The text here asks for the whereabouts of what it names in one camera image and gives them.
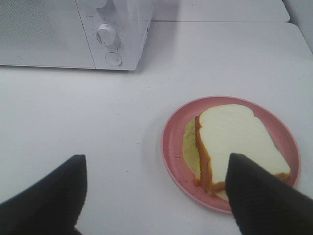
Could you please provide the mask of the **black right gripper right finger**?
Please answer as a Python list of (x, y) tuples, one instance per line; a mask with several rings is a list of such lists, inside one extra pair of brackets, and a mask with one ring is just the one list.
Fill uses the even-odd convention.
[(243, 235), (313, 233), (313, 200), (243, 154), (230, 154), (225, 190)]

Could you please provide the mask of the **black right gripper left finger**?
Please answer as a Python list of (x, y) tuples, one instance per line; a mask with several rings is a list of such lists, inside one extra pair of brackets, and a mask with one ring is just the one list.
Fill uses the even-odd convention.
[(2, 235), (78, 235), (87, 195), (85, 155), (74, 155), (0, 205)]

